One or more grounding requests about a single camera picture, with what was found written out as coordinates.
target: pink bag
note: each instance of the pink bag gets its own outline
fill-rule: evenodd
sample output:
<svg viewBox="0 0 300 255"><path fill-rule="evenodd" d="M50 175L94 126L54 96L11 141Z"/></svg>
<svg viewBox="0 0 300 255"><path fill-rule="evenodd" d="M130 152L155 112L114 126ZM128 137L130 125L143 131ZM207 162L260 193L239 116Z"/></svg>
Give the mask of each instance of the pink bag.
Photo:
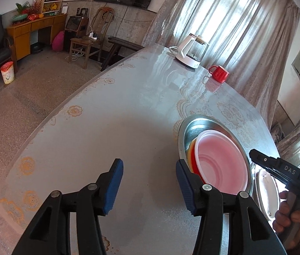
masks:
<svg viewBox="0 0 300 255"><path fill-rule="evenodd" d="M65 31L62 30L57 34L57 36L53 39L52 49L55 52L61 52L64 49L64 35Z"/></svg>

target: human hand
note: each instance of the human hand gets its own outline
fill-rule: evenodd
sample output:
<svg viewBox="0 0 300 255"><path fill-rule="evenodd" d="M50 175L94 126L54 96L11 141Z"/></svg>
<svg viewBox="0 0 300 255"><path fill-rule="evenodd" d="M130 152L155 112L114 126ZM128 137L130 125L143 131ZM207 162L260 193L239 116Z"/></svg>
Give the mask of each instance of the human hand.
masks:
<svg viewBox="0 0 300 255"><path fill-rule="evenodd" d="M287 199L287 191L283 191L279 194L281 199ZM276 233L281 233L284 231L285 227L289 227L291 225L291 221L295 223L300 223L300 210L294 211L290 218L287 216L290 212L290 207L287 204L287 201L283 201L280 203L279 210L275 213L275 220L273 221L273 229ZM295 235L294 239L290 242L289 246L286 246L286 250L295 248L298 244L300 244L300 229Z"/></svg>

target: electric kettle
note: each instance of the electric kettle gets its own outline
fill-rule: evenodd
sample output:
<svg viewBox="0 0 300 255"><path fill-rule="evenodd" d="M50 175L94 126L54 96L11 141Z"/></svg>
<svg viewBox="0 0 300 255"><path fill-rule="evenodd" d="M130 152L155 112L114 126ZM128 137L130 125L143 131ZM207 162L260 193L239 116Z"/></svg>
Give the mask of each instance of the electric kettle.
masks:
<svg viewBox="0 0 300 255"><path fill-rule="evenodd" d="M205 42L200 35L189 34L178 47L172 46L169 50L184 65L197 69L208 47L209 44Z"/></svg>

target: trash can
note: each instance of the trash can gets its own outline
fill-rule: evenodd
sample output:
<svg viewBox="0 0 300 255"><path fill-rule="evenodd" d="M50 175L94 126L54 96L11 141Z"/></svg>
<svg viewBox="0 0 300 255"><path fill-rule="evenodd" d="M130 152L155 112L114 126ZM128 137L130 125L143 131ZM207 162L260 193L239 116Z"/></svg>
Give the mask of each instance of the trash can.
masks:
<svg viewBox="0 0 300 255"><path fill-rule="evenodd" d="M13 67L13 61L9 61L5 64L3 64L0 68L3 81L5 84L9 84L12 81L14 81L14 67Z"/></svg>

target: curtain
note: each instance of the curtain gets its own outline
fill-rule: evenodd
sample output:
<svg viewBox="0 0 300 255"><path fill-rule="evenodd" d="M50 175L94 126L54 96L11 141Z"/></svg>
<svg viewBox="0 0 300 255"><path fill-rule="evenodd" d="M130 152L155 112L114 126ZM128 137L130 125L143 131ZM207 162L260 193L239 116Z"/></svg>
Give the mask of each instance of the curtain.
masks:
<svg viewBox="0 0 300 255"><path fill-rule="evenodd" d="M300 165L300 120L291 133L277 143L277 148L282 159Z"/></svg>
<svg viewBox="0 0 300 255"><path fill-rule="evenodd" d="M189 34L210 46L205 68L222 65L227 83L270 128L300 9L292 0L165 0L143 46L177 46Z"/></svg>

